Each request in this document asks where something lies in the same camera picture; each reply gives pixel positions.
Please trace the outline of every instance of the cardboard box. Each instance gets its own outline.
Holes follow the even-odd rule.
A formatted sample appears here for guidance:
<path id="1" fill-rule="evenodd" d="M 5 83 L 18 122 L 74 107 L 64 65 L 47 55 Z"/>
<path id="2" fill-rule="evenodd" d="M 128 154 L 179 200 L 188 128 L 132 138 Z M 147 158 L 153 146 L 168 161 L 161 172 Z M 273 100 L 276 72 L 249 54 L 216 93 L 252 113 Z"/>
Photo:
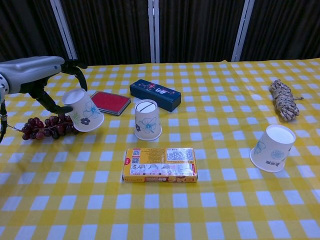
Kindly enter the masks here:
<path id="1" fill-rule="evenodd" d="M 181 103 L 181 93 L 145 80 L 130 85 L 130 94 L 138 99 L 151 99 L 159 108 L 172 112 Z"/>
<path id="2" fill-rule="evenodd" d="M 129 148 L 122 178 L 125 182 L 195 183 L 195 152 L 192 148 Z"/>

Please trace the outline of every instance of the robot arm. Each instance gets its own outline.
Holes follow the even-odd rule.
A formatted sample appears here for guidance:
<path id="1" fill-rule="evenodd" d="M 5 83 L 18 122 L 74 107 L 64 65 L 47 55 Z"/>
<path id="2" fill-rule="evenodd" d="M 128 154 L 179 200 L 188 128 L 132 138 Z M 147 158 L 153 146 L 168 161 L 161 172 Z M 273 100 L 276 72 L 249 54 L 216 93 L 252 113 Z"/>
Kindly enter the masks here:
<path id="1" fill-rule="evenodd" d="M 71 107 L 56 105 L 44 88 L 50 77 L 62 72 L 75 75 L 80 86 L 87 91 L 86 79 L 78 67 L 87 68 L 78 60 L 65 61 L 59 56 L 34 56 L 2 62 L 0 63 L 0 103 L 3 102 L 6 94 L 29 93 L 52 113 L 71 112 Z"/>

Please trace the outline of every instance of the tablecloth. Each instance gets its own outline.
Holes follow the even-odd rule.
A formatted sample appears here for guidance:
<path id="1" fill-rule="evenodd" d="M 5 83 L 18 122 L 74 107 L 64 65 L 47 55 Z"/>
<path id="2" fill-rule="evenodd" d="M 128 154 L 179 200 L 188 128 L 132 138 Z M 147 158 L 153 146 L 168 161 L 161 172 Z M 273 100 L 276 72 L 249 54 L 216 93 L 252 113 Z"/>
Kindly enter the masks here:
<path id="1" fill-rule="evenodd" d="M 2 239 L 306 239 L 320 238 L 320 58 L 90 66 L 88 92 L 130 96 L 144 79 L 180 91 L 160 109 L 154 141 L 134 133 L 134 104 L 105 115 L 88 133 L 22 140 L 8 129 L 0 145 Z M 268 90 L 281 79 L 300 116 L 286 123 Z M 46 86 L 58 104 L 77 85 L 58 74 Z M 27 94 L 6 97 L 8 123 L 21 128 L 50 113 Z M 296 141 L 285 169 L 268 173 L 249 159 L 266 127 L 282 124 Z M 197 183 L 122 182 L 128 148 L 195 149 Z"/>

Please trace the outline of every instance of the grape stem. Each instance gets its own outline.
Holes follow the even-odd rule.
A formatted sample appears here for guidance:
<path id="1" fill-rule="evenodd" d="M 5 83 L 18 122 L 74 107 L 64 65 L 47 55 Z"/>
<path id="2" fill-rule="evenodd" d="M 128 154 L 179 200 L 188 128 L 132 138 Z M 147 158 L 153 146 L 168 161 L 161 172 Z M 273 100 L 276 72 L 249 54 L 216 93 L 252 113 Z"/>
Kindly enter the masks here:
<path id="1" fill-rule="evenodd" d="M 73 124 L 73 122 L 61 122 L 61 123 L 58 123 L 58 124 L 56 124 L 56 125 L 54 125 L 54 126 L 48 126 L 48 127 L 44 127 L 44 128 L 35 127 L 35 128 L 33 128 L 33 130 L 53 129 L 53 128 L 55 128 L 57 125 L 60 125 L 60 124 L 72 125 L 72 124 Z M 12 129 L 14 129 L 14 130 L 16 130 L 16 131 L 18 131 L 18 132 L 22 132 L 22 130 L 21 130 L 21 129 L 18 129 L 18 128 L 14 127 L 14 126 L 10 126 L 9 124 L 8 124 L 8 127 L 12 128 Z"/>

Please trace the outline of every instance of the upside-down paper cup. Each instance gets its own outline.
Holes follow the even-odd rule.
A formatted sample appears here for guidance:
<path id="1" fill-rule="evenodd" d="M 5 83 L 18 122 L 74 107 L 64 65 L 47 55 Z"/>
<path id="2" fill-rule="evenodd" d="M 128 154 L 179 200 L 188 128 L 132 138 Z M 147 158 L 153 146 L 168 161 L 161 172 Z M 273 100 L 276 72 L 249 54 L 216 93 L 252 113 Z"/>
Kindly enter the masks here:
<path id="1" fill-rule="evenodd" d="M 296 135 L 282 125 L 270 125 L 250 152 L 251 162 L 259 169 L 270 173 L 281 171 L 285 167 L 289 151 Z"/>
<path id="2" fill-rule="evenodd" d="M 138 139 L 152 141 L 162 132 L 159 120 L 159 108 L 155 101 L 144 99 L 135 104 L 134 134 Z"/>
<path id="3" fill-rule="evenodd" d="M 100 127 L 105 120 L 105 116 L 82 88 L 66 92 L 62 97 L 62 102 L 73 108 L 68 115 L 74 128 L 80 132 L 90 132 Z"/>

